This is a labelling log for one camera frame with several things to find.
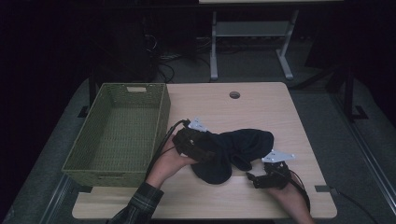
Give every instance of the wooden table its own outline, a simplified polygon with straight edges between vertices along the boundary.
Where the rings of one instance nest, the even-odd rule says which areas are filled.
[[[329,192],[316,192],[326,185],[289,91],[283,83],[168,84],[171,109],[168,127],[181,119],[198,117],[212,133],[244,128],[261,129],[275,137],[274,148],[292,153],[287,161],[303,180],[316,218],[336,216]],[[240,93],[232,99],[231,91]],[[262,163],[253,163],[255,175],[264,175]],[[263,189],[254,189],[244,172],[233,167],[232,177],[221,185],[209,185],[195,176],[190,166],[168,179],[153,218],[282,218],[287,217]],[[94,187],[78,195],[75,218],[111,218],[134,195],[135,189]]]

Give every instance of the gray carpet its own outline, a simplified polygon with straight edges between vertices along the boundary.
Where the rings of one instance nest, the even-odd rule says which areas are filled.
[[[276,45],[268,45],[260,50],[251,49],[235,54],[218,55],[217,82],[281,81],[293,86],[319,72],[318,69],[304,67],[310,42],[293,42],[287,58],[295,79],[287,81],[276,59],[275,47]],[[200,57],[208,62],[208,53]],[[167,64],[175,70],[175,83],[209,81],[209,67],[202,60],[180,59]],[[170,76],[171,71],[167,67],[162,69]],[[306,89],[290,91],[324,178],[328,185],[359,202],[379,223],[396,223],[396,216],[375,182],[369,165],[362,156],[360,145],[350,131],[349,123],[334,101],[342,100],[342,93],[327,93],[324,90],[327,80],[326,77]],[[154,82],[163,82],[163,78],[158,76]],[[373,150],[381,168],[394,186],[396,131],[375,105],[370,92],[359,81],[355,84],[354,105],[362,106],[369,119],[357,120],[354,125]],[[61,168],[83,122],[83,119],[78,118],[78,113],[88,103],[88,81],[85,81],[65,109],[35,168],[14,202],[13,213],[10,213],[10,218],[5,223],[46,223],[40,222],[44,214],[49,214],[50,219],[47,223],[106,223],[104,220],[76,220],[72,217],[71,210],[80,190],[80,186],[72,180],[67,182],[64,195],[59,197],[60,206],[47,210],[53,192],[59,182],[64,180]],[[333,195],[333,199],[338,210],[337,217],[317,220],[318,223],[373,223],[345,197]],[[289,219],[280,219],[276,223],[292,222]]]

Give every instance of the dark background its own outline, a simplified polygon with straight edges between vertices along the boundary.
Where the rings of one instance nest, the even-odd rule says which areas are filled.
[[[350,66],[396,126],[396,7],[391,1],[346,2],[346,6],[326,14],[326,20],[321,23],[312,22],[310,19],[317,15],[309,11],[301,14],[299,20],[304,20],[301,23],[305,26],[297,26],[295,34],[316,37],[307,65],[323,69],[335,63]],[[97,6],[97,1],[84,3]],[[204,18],[188,19],[199,32],[199,23],[207,21],[207,15],[210,16],[203,14]],[[118,33],[126,21],[141,22],[138,16],[108,20],[97,10],[77,10],[71,1],[0,2],[1,219],[83,80],[92,74],[97,74],[99,82],[150,81],[155,76],[155,58],[145,53],[140,25],[128,36]],[[176,31],[168,32],[169,24],[172,18],[163,21],[160,28],[150,28],[159,29],[163,39],[172,40]],[[95,29],[102,25],[108,29]],[[110,49],[111,54],[97,48],[92,37],[98,37],[94,40]],[[142,47],[130,45],[128,37]],[[188,40],[193,35],[185,37],[179,43],[187,41],[187,44],[180,50],[191,52],[185,47],[190,46]],[[114,43],[133,49],[134,54],[117,51],[119,48]],[[115,58],[134,59],[138,63],[122,65]],[[131,70],[146,75],[139,76]]]

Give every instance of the table leg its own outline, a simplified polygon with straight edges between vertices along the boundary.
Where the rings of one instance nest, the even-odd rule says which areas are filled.
[[[292,15],[291,15],[291,19],[285,34],[285,42],[282,46],[281,49],[277,49],[276,50],[276,56],[279,59],[280,65],[282,66],[283,69],[283,73],[285,74],[286,79],[288,80],[292,80],[293,79],[293,74],[289,68],[289,64],[288,61],[286,60],[286,51],[288,49],[289,46],[289,42],[291,39],[291,35],[293,34],[293,30],[294,30],[294,24],[297,20],[297,16],[298,16],[298,12],[299,10],[294,10]]]
[[[212,51],[210,52],[210,80],[218,80],[218,59],[216,57],[216,11],[212,21]]]

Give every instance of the wicker basket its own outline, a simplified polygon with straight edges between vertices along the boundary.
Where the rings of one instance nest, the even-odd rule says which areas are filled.
[[[165,84],[105,83],[63,172],[83,186],[138,187],[166,134]]]

